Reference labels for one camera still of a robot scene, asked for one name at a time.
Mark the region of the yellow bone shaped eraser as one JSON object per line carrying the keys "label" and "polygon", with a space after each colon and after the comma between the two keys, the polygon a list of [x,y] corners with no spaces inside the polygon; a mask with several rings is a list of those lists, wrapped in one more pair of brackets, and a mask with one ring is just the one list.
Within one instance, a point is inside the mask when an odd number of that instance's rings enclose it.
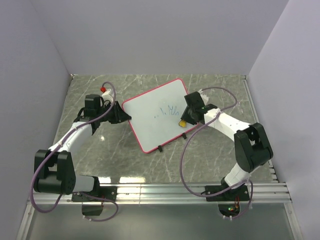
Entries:
{"label": "yellow bone shaped eraser", "polygon": [[179,123],[178,123],[178,125],[180,126],[180,127],[182,127],[182,128],[186,128],[187,127],[187,122],[185,121],[185,120],[180,120],[179,121]]}

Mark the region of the pink framed whiteboard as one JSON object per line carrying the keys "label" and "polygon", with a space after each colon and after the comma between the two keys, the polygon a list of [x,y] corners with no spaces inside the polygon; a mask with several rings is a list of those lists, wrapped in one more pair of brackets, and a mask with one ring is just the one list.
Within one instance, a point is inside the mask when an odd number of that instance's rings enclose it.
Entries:
{"label": "pink framed whiteboard", "polygon": [[131,116],[130,127],[143,153],[181,137],[196,126],[179,125],[187,104],[185,83],[177,78],[122,103],[122,109]]}

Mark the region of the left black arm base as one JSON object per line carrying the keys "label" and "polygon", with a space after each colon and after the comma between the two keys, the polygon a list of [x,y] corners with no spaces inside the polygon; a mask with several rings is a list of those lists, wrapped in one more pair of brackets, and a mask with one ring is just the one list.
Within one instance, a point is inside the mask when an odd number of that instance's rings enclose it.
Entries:
{"label": "left black arm base", "polygon": [[116,186],[100,186],[90,192],[73,193],[72,203],[81,203],[81,212],[85,217],[99,217],[106,203],[115,203],[118,188]]}

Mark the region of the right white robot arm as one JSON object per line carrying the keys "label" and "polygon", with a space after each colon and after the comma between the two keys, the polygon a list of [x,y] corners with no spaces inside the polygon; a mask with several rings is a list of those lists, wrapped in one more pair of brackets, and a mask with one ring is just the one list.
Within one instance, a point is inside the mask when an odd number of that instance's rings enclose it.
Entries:
{"label": "right white robot arm", "polygon": [[222,179],[221,190],[209,195],[222,195],[224,199],[232,200],[238,195],[238,188],[250,180],[251,173],[271,160],[274,153],[262,124],[243,122],[224,112],[238,103],[236,96],[226,91],[234,98],[234,104],[222,109],[214,104],[206,104],[201,92],[185,95],[186,108],[181,120],[192,125],[202,124],[192,137],[202,129],[211,127],[233,141],[236,164]]}

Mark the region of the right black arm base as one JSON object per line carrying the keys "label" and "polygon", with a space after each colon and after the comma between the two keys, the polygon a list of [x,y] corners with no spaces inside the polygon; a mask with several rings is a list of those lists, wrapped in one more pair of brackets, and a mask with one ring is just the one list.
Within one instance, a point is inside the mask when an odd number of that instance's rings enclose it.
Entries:
{"label": "right black arm base", "polygon": [[225,187],[222,185],[206,185],[201,193],[206,196],[207,202],[218,202],[219,213],[230,220],[241,214],[240,202],[249,201],[250,195],[248,187],[243,184],[235,189],[230,189],[222,194],[208,197],[208,195],[217,193]]}

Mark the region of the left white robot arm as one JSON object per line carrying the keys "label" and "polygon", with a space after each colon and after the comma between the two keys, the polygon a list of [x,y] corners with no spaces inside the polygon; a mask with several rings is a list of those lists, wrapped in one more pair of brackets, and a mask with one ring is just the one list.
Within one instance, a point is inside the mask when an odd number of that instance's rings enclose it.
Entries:
{"label": "left white robot arm", "polygon": [[73,120],[69,131],[49,149],[40,149],[34,156],[32,188],[38,193],[69,195],[79,185],[72,155],[100,127],[101,123],[120,124],[131,120],[111,96],[89,94],[84,107]]}

